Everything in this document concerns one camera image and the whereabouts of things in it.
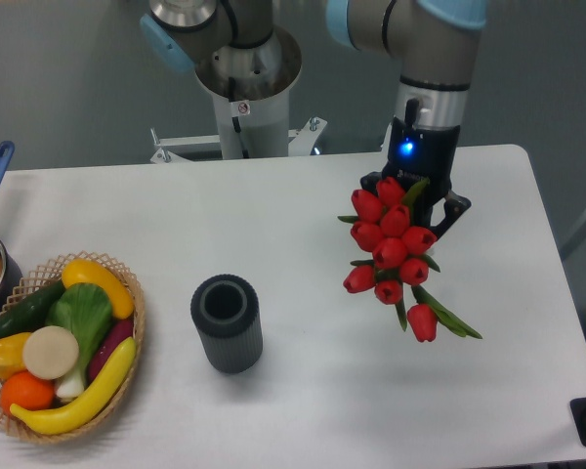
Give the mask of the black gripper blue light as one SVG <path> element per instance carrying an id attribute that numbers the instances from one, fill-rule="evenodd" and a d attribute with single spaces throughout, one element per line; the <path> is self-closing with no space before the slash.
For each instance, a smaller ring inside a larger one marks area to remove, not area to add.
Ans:
<path id="1" fill-rule="evenodd" d="M 360 187 L 376 192 L 382 179 L 392 177 L 407 191 L 427 179 L 428 186 L 414 202 L 414 224 L 441 239 L 470 209 L 470 200 L 455 193 L 450 180 L 459 134 L 458 126 L 429 130 L 394 118 L 387 163 L 381 171 L 361 177 Z"/>

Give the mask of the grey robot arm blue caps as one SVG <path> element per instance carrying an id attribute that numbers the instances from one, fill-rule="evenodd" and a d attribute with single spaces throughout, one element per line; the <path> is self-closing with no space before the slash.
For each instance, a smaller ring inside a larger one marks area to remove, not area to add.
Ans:
<path id="1" fill-rule="evenodd" d="M 328 37 L 398 61 L 398 92 L 385 138 L 385 166 L 361 179 L 394 177 L 427 187 L 414 221 L 444 235 L 470 208 L 451 171 L 471 88 L 484 1 L 325 1 Z M 225 159 L 288 156 L 290 92 L 302 71 L 298 41 L 272 1 L 152 1 L 140 29 L 167 66 L 192 73 L 210 95 Z"/>

